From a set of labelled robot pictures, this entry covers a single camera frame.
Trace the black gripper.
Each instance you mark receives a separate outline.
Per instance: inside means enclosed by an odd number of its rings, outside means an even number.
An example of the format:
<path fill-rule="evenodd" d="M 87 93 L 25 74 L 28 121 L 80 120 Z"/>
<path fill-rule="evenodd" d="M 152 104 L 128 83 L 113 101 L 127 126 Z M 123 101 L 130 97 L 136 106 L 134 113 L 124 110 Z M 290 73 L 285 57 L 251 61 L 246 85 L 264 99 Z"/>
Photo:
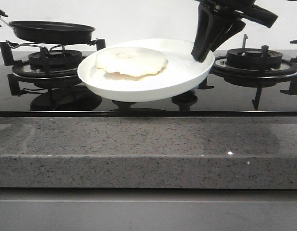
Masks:
<path fill-rule="evenodd" d="M 205 4 L 198 6 L 198 27 L 192 56 L 196 61 L 203 62 L 209 51 L 215 51 L 229 38 L 241 32 L 246 24 L 241 20 L 223 22 L 214 11 L 231 10 L 255 23 L 271 28 L 278 16 L 255 5 L 254 0 L 199 0 Z"/>

